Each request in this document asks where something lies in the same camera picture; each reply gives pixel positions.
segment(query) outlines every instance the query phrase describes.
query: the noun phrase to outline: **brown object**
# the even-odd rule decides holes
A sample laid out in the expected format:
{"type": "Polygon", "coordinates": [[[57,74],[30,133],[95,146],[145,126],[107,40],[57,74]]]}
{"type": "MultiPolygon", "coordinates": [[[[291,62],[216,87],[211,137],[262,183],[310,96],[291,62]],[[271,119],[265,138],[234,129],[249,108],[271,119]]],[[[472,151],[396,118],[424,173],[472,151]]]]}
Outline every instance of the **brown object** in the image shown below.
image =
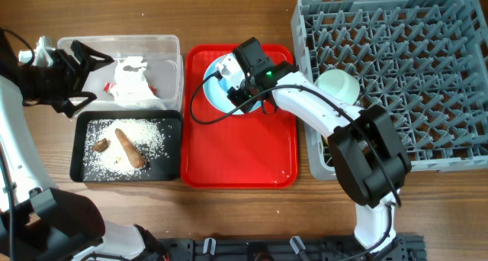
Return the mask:
{"type": "MultiPolygon", "coordinates": [[[[488,17],[488,0],[480,2],[488,17]]],[[[31,46],[40,35],[50,36],[56,45],[55,39],[73,35],[175,34],[185,58],[198,44],[238,44],[251,36],[263,44],[283,44],[293,52],[290,20],[295,5],[297,0],[279,0],[278,4],[275,0],[0,0],[0,20],[2,27],[31,46]]],[[[25,50],[19,41],[12,40],[11,45],[15,53],[25,50]]],[[[60,189],[90,198],[107,221],[140,224],[157,238],[199,240],[215,234],[289,240],[295,234],[319,238],[354,231],[355,205],[341,186],[310,175],[301,121],[297,127],[299,176],[289,188],[195,190],[181,180],[124,185],[72,182],[68,169],[76,121],[70,122],[50,106],[24,111],[51,178],[60,189]]],[[[403,207],[395,210],[395,230],[425,236],[429,261],[485,260],[487,184],[487,169],[412,172],[400,193],[403,207]]],[[[9,258],[0,255],[0,260],[9,258]]]]}
{"type": "Polygon", "coordinates": [[[120,141],[120,144],[124,148],[124,151],[127,154],[127,158],[129,158],[130,164],[136,169],[142,168],[146,161],[144,161],[144,158],[140,154],[139,150],[137,150],[137,148],[129,141],[129,139],[127,139],[127,136],[122,130],[116,128],[115,135],[117,135],[117,139],[120,141]]]}
{"type": "Polygon", "coordinates": [[[108,148],[107,138],[99,140],[95,145],[93,145],[93,150],[96,152],[104,152],[108,148]]]}

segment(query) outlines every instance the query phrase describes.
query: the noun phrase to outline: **transparent container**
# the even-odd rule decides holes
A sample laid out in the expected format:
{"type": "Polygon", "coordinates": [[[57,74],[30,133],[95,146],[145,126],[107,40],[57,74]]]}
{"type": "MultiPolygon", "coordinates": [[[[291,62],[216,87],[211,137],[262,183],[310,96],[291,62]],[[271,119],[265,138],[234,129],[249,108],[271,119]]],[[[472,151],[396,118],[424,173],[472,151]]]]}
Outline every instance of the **transparent container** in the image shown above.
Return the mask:
{"type": "MultiPolygon", "coordinates": [[[[83,91],[93,92],[97,99],[83,108],[83,111],[119,111],[134,109],[181,110],[183,96],[183,59],[180,55],[179,40],[173,35],[128,35],[128,36],[90,36],[64,37],[58,41],[58,48],[73,55],[71,43],[74,40],[123,60],[128,56],[142,56],[147,62],[144,76],[147,82],[156,87],[159,100],[115,101],[114,96],[104,91],[107,82],[115,83],[114,74],[117,62],[102,67],[88,76],[83,91]]],[[[73,98],[78,104],[83,98],[73,98]]]]}

